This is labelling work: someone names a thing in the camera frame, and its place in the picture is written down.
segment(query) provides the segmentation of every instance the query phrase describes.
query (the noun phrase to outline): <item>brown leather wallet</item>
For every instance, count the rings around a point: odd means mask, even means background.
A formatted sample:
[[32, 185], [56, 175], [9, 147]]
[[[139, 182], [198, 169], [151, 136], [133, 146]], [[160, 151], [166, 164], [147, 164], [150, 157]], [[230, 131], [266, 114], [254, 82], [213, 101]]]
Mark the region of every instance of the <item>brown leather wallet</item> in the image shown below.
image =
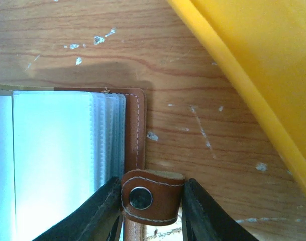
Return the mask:
[[[109, 92], [126, 97], [125, 173], [144, 169], [146, 136], [146, 98], [138, 88], [54, 88], [54, 91]], [[143, 225], [124, 220], [124, 241], [142, 241]]]

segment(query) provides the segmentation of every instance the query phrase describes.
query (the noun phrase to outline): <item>yellow object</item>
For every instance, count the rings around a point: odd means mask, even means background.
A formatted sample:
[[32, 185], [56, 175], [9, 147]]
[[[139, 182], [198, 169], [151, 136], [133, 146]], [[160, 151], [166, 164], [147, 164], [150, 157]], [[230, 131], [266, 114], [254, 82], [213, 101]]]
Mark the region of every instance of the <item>yellow object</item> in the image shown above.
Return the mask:
[[306, 192], [306, 0], [168, 0]]

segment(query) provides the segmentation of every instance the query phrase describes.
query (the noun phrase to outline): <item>metal snap button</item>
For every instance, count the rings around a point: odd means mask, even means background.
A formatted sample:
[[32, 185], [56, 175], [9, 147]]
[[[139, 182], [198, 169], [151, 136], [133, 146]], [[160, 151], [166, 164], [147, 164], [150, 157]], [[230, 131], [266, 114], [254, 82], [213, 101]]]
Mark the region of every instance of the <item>metal snap button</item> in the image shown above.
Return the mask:
[[145, 187], [135, 187], [129, 193], [129, 203], [138, 210], [145, 210], [153, 202], [152, 193]]

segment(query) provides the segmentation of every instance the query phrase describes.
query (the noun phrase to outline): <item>tabletop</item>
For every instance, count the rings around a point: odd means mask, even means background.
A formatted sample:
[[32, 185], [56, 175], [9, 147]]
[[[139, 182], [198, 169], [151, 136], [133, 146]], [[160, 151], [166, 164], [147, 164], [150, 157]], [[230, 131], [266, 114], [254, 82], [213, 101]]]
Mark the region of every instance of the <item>tabletop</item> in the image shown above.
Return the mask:
[[197, 179], [259, 240], [306, 240], [305, 195], [166, 1], [0, 0], [0, 84], [143, 89], [146, 168]]

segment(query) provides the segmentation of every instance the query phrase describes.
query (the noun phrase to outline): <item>snap button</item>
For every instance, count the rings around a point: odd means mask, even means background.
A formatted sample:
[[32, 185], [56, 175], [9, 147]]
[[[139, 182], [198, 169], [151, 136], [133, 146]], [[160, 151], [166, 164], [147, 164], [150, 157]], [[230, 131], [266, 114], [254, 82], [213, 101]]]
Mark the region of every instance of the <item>snap button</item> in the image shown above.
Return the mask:
[[129, 203], [135, 209], [145, 210], [152, 202], [152, 193], [145, 187], [135, 187], [129, 193]]

